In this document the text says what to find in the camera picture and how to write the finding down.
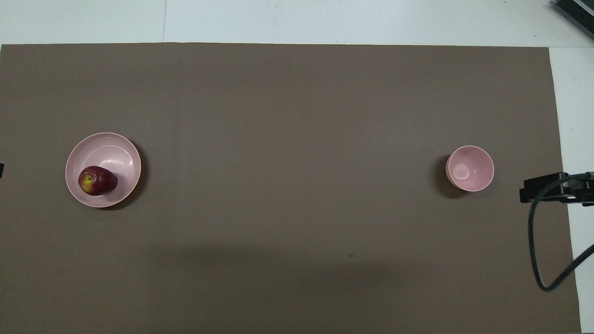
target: large pink bowl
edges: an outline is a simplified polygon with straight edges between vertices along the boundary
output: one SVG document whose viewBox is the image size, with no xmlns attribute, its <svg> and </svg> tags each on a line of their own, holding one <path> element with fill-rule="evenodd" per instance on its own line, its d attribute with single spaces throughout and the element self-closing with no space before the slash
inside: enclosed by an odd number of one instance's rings
<svg viewBox="0 0 594 334">
<path fill-rule="evenodd" d="M 479 191 L 490 185 L 495 166 L 490 155 L 478 146 L 462 146 L 450 155 L 445 164 L 450 182 L 466 191 Z"/>
<path fill-rule="evenodd" d="M 85 193 L 78 185 L 80 172 L 89 166 L 110 170 L 118 177 L 114 190 L 100 196 Z M 119 134 L 103 132 L 83 139 L 66 162 L 66 185 L 74 198 L 92 207 L 108 207 L 119 203 L 140 179 L 140 155 L 134 145 Z"/>
</svg>

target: brown paper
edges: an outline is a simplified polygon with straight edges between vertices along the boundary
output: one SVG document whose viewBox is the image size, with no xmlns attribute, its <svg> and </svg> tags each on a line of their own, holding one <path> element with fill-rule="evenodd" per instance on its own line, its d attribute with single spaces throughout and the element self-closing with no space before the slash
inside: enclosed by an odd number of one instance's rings
<svg viewBox="0 0 594 334">
<path fill-rule="evenodd" d="M 3 332 L 580 330 L 518 196 L 562 170 L 547 49 L 4 45 L 0 111 Z M 108 210 L 64 180 L 101 131 L 143 160 Z M 478 193 L 444 172 L 467 144 L 495 163 Z M 567 209 L 536 220 L 550 282 Z"/>
</svg>

